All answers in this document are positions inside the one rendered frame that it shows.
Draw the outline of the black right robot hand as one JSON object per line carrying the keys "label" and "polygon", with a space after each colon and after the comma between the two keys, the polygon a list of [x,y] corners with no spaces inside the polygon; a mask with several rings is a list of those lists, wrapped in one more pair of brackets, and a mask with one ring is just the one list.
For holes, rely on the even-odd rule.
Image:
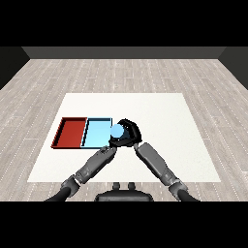
{"label": "black right robot hand", "polygon": [[142,142],[140,129],[135,122],[124,118],[119,121],[119,124],[127,131],[132,143]]}

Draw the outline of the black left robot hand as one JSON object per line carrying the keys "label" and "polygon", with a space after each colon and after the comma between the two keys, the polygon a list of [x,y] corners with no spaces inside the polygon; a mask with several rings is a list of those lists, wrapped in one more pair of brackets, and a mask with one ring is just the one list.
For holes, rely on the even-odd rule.
{"label": "black left robot hand", "polygon": [[126,147],[132,147],[132,142],[130,139],[114,139],[114,138],[111,138],[109,141],[109,146],[110,147],[123,147],[123,146],[126,146]]}

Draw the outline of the blue can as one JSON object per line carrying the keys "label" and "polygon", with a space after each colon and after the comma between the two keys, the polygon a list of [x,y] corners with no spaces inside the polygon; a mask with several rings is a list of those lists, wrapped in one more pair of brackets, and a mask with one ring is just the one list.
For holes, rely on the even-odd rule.
{"label": "blue can", "polygon": [[120,139],[124,135],[124,128],[120,124],[114,124],[110,128],[110,135],[115,139]]}

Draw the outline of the light blue shallow open box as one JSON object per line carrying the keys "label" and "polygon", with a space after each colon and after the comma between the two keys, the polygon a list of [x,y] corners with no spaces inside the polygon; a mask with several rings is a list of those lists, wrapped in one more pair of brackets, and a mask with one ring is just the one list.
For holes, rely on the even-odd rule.
{"label": "light blue shallow open box", "polygon": [[89,117],[83,131],[80,147],[82,149],[99,149],[109,145],[110,117]]}

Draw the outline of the red shallow open box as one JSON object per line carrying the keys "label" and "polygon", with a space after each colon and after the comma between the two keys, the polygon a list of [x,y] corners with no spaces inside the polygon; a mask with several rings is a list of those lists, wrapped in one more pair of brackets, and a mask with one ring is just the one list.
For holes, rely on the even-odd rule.
{"label": "red shallow open box", "polygon": [[63,117],[51,144],[53,149],[80,149],[86,117]]}

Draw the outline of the dark grey robot body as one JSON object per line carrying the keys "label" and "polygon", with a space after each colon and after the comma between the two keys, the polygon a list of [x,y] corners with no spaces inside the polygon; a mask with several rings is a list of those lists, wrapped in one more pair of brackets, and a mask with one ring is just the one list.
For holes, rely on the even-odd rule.
{"label": "dark grey robot body", "polygon": [[120,183],[114,182],[112,189],[98,194],[95,202],[153,202],[150,194],[138,191],[134,182],[128,183],[127,190],[120,189]]}

